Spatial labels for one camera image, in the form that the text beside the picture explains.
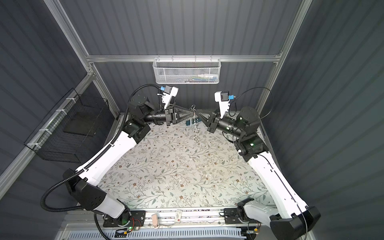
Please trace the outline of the silver metal carabiner key holder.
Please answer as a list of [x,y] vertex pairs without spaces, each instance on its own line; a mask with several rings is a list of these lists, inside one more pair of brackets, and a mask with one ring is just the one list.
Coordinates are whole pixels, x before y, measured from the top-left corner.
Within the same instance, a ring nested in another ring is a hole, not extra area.
[[191,106],[191,111],[193,112],[193,116],[191,117],[190,122],[191,122],[191,124],[194,124],[194,132],[195,132],[194,141],[196,143],[199,143],[200,142],[200,139],[199,139],[200,129],[198,127],[199,121],[198,121],[198,117],[196,115],[196,106],[195,105]]

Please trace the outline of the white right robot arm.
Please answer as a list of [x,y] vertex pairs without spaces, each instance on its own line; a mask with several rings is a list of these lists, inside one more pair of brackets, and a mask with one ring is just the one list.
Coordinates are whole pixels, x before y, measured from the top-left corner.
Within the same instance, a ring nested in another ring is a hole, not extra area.
[[263,181],[276,205],[272,208],[247,198],[238,202],[236,214],[229,218],[266,225],[278,240],[307,239],[321,214],[316,207],[310,207],[302,200],[277,167],[271,150],[257,133],[261,126],[258,111],[244,107],[236,118],[221,116],[218,111],[198,112],[198,116],[208,132],[220,130],[234,137],[232,144],[238,154]]

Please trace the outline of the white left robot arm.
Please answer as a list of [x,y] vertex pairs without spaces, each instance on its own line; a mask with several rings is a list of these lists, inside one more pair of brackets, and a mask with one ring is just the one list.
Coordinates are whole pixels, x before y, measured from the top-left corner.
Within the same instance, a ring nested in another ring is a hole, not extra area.
[[74,208],[106,214],[114,219],[129,219],[129,207],[98,187],[104,175],[125,154],[150,132],[150,124],[170,126],[190,118],[193,111],[171,104],[174,94],[163,93],[157,107],[147,97],[130,97],[121,127],[115,136],[95,156],[64,173],[63,183],[79,203]]

